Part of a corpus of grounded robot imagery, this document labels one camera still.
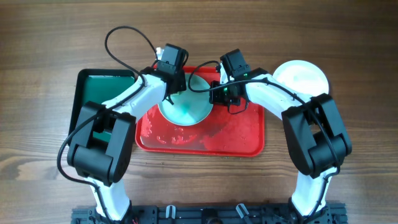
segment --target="wooden table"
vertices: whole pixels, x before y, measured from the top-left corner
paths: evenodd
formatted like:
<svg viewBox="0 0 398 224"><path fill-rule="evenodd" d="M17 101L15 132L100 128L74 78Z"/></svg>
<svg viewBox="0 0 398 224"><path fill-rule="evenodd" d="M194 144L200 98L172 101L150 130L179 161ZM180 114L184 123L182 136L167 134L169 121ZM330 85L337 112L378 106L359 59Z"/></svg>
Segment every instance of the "wooden table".
<svg viewBox="0 0 398 224"><path fill-rule="evenodd" d="M252 68L270 72L292 59L318 65L353 142L327 199L346 203L350 223L398 222L397 4L2 2L1 223L68 223L72 208L95 203L88 186L58 173L55 158L67 136L78 72L122 68L103 46L107 31L119 25L140 28L155 46L170 42L187 49L188 65L235 48ZM137 68L153 61L133 32L115 33L110 47ZM266 146L257 157L154 154L134 146L124 179L134 205L198 205L287 202L296 176L282 123L267 113Z"/></svg>

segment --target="white round plate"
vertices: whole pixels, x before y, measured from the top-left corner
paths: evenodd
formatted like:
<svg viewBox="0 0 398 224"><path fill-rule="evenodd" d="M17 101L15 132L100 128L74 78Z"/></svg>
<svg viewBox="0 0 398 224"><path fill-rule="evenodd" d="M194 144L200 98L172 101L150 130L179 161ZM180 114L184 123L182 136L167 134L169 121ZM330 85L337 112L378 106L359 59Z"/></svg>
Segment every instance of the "white round plate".
<svg viewBox="0 0 398 224"><path fill-rule="evenodd" d="M283 63L275 70L273 77L299 93L312 96L329 93L328 79L322 70L303 60Z"/></svg>
<svg viewBox="0 0 398 224"><path fill-rule="evenodd" d="M158 104L163 117L173 124L191 126L203 121L211 112L213 105L209 103L209 93L194 93L188 88L189 75L185 75L187 90L171 95L174 105L167 100ZM191 87L194 90L210 88L206 80L197 75L191 79Z"/></svg>

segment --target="red tray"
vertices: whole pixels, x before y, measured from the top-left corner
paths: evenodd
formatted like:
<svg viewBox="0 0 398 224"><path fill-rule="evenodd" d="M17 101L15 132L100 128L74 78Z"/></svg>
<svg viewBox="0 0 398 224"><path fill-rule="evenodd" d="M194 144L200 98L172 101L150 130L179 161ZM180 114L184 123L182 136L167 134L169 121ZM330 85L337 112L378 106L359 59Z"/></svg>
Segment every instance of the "red tray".
<svg viewBox="0 0 398 224"><path fill-rule="evenodd" d="M193 69L184 67L186 73ZM208 83L220 80L213 67L203 67L196 75ZM229 114L226 106L214 105L202 122L178 126L167 121L156 105L138 121L136 143L149 152L253 157L264 148L264 120L264 108L254 103L235 115Z"/></svg>

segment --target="wire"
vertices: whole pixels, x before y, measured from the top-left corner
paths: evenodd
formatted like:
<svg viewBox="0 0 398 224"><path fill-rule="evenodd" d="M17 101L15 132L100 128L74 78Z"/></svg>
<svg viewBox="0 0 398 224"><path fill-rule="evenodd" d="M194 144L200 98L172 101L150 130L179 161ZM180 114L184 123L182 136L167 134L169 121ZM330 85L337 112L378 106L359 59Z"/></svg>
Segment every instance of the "wire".
<svg viewBox="0 0 398 224"><path fill-rule="evenodd" d="M88 123L94 121L96 118L98 118L98 117L100 117L100 116L103 116L103 115L105 115L105 114L107 114L107 113L110 113L113 109L117 108L118 106L123 105L123 103L125 103L127 100L129 100L130 98L132 98L135 94L137 94L139 91L141 91L142 88L145 87L145 78L144 78L144 76L142 75L142 73L141 73L141 72L138 72L138 70L136 70L135 68L131 67L130 65L128 65L128 64L126 64L126 63L124 63L124 62L122 62L121 60L119 60L118 58L116 58L116 57L109 51L109 48L108 48L108 39L109 39L109 36L110 36L114 31L119 30L119 29L132 29L132 30L138 32L141 36L143 36L143 37L146 39L146 41L148 41L149 45L151 46L152 50L153 50L154 53L155 53L155 56L156 56L156 60L155 60L155 61L158 61L157 55L156 55L156 50L155 50L154 46L152 45L152 43L150 42L150 40L149 40L140 30L138 30L138 29L136 29L136 28L134 28L134 27L130 27L130 26L119 26L119 27L115 27L115 28L113 28L112 30L110 30L110 31L106 34L105 42L104 42L106 52L107 52L107 53L109 54L109 56L111 56L111 58L113 58L115 61L119 62L121 65L125 66L126 68L128 68L128 69L132 70L134 73L136 73L136 74L142 79L142 83L141 83L140 87L139 87L136 91L134 91L133 93L131 93L131 94L130 94L129 96L127 96L125 99L123 99L123 100L119 101L118 103L116 103L115 105L113 105L113 106L111 106L111 107L109 107L109 108L107 108L107 109L105 109L105 110L99 112L98 114L91 116L90 118L88 118L87 120L85 120L84 122L82 122L80 125L78 125L78 126L68 135L68 137L64 140L64 142L62 143L62 145L61 145L61 147L60 147L60 150L59 150L59 152L58 152L58 156L57 156L57 168L58 168L59 172L64 176L64 178L66 178L66 179L68 179L68 180L70 180L70 181L76 182L76 183L88 184L88 185L92 186L92 187L95 189L95 192L96 192L97 195L98 195L99 204L101 205L101 208L102 208L102 210L103 210L103 212L104 212L104 214L105 214L105 217L106 217L106 219L107 219L107 221L108 221L109 223L113 223L113 221L112 221L112 219L109 217L108 211L107 211L107 209L106 209L106 207L105 207L104 200L103 200L103 197L102 197L102 194L101 194L101 191L100 191L100 187L97 186L96 184L92 183L92 182L70 177L70 176L63 170L63 168L62 168L62 165L61 165L61 158L62 158L63 151L65 150L65 148L66 148L68 142L70 142L70 141L72 140L72 138L74 137L74 135L75 135L77 132L79 132L79 130L81 130L83 127L85 127Z"/></svg>
<svg viewBox="0 0 398 224"><path fill-rule="evenodd" d="M194 89L191 87L191 79L192 79L193 74L194 74L195 72L197 72L197 71L199 70L199 68L201 68L201 67L203 67L203 66L205 66L205 65L208 65L208 64L210 64L210 63L216 63L216 64L220 65L219 62L214 61L214 60L211 60L211 61L205 62L205 63L203 63L203 64L197 66L197 67L192 71L192 73L190 74L190 76L189 76L189 78L188 78L188 88L189 88L192 92L194 92L194 93L205 93L205 92L208 92L208 91L215 91L215 90L219 90L219 89L224 89L224 88L226 88L227 86L235 85L235 84L239 84L239 83L245 83L245 84L246 84L246 83L254 83L254 82L257 82L257 83L258 83L258 82L264 82L263 80L240 80L240 81L235 81L235 82L229 82L229 83L226 83L226 84L224 84L224 85L216 86L216 87L209 88L209 89L206 89L206 90L194 90Z"/></svg>
<svg viewBox="0 0 398 224"><path fill-rule="evenodd" d="M185 53L186 53L187 57L185 58L184 62L182 63L182 67L184 67L184 66L185 66L185 64L187 63L187 61L188 61L188 58L189 58L189 53L188 53L188 51L187 51L187 50L184 50L184 51L185 51Z"/></svg>

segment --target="black cable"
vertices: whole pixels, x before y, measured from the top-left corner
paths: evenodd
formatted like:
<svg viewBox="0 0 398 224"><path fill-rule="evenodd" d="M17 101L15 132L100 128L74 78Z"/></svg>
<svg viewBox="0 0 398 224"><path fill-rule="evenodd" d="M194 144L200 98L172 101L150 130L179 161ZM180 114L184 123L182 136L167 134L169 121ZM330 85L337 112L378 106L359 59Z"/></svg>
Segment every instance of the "black cable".
<svg viewBox="0 0 398 224"><path fill-rule="evenodd" d="M99 204L101 205L101 208L102 208L102 210L103 210L103 212L104 212L104 214L105 214L105 217L106 217L106 219L107 219L107 221L108 221L109 223L113 223L113 221L112 221L112 219L109 217L108 211L107 211L107 209L106 209L106 207L105 207L104 200L103 200L102 195L101 195L101 192L100 192L100 187L98 187L96 184L94 184L94 183L92 183L92 182L70 177L70 176L62 169L62 166L61 166L61 158L62 158L62 153L63 153L63 151L65 150L65 148L66 148L68 142L71 141L71 139L74 137L74 135L75 135L77 132L79 132L79 130L81 130L84 126L86 126L88 123L92 122L92 121L95 120L96 118L98 118L98 117L100 117L100 116L103 116L103 115L105 115L105 114L111 112L113 109L117 108L118 106L123 105L123 103L125 103L127 100L129 100L131 97L133 97L133 96L134 96L135 94L137 94L139 91L141 91L142 88L145 87L145 78L142 76L142 73L141 73L141 72L138 72L138 70L136 70L135 68L129 66L128 64L126 64L126 63L122 62L121 60L119 60L118 58L116 58L116 57L109 51L109 49L108 49L108 39L109 39L109 36L110 36L114 31L116 31L116 30L118 30L118 29L132 29L132 30L138 32L141 36L143 36L143 37L146 39L146 41L148 41L149 45L151 46L152 50L154 51L155 56L156 56L156 60L155 60L155 61L157 61L157 55L156 55L156 50L155 50L154 46L152 45L152 43L150 42L150 40L149 40L140 30L138 30L138 29L136 29L136 28L134 28L134 27L129 27L129 26L119 26L119 27L116 27L116 28L113 28L112 30L110 30L110 31L108 32L108 34L106 34L105 42L104 42L106 52L107 52L107 53L109 54L109 56L111 56L115 61L119 62L121 65L124 65L126 68L132 70L132 71L135 72L139 77L141 77L142 83L141 83L140 87L139 87L136 91L134 91L133 93L131 93L131 94L130 94L129 96L127 96L125 99L119 101L118 103L116 103L115 105L111 106L110 108L107 108L107 109L103 110L102 112L99 112L98 114L91 116L90 118L88 118L87 120L85 120L84 122L82 122L79 126L77 126L77 127L68 135L68 137L64 140L64 142L62 143L61 148L60 148L60 150L59 150L59 152L58 152L58 156L57 156L57 168L58 168L59 172L64 176L64 178L66 178L66 179L68 179L68 180L70 180L70 181L76 182L76 183L88 184L88 185L94 187L95 192L96 192L97 195L98 195Z"/></svg>
<svg viewBox="0 0 398 224"><path fill-rule="evenodd" d="M184 66L185 66L185 64L187 63L187 61L188 61L188 58L189 58L189 53L188 53L188 51L187 51L187 50L185 50L185 53L186 53L187 57L185 57L185 60L184 60L184 62L182 63L182 67L184 67Z"/></svg>
<svg viewBox="0 0 398 224"><path fill-rule="evenodd" d="M226 84L224 84L224 85L216 86L216 87L209 88L209 89L206 89L206 90L194 90L194 89L191 87L191 79L192 79L193 74L194 74L195 72L197 72L197 71L199 70L199 68L201 68L201 67L203 67L203 66L205 66L205 65L208 65L208 64L210 64L210 63L216 63L216 64L220 65L219 62L217 62L217 61L215 61L215 60L211 60L211 61L205 62L205 63L203 63L203 64L197 66L197 67L192 71L191 75L190 75L189 78L188 78L188 88L189 88L192 92L194 92L194 93L205 93L205 92L208 92L208 91L214 91L214 90L224 89L224 88L226 88L227 86L235 85L235 84L238 84L238 83L245 83L245 84L246 84L246 83L253 83L253 82L264 82L264 81L262 81L262 80L240 80L240 81L235 81L235 82L229 82L229 83L226 83Z"/></svg>

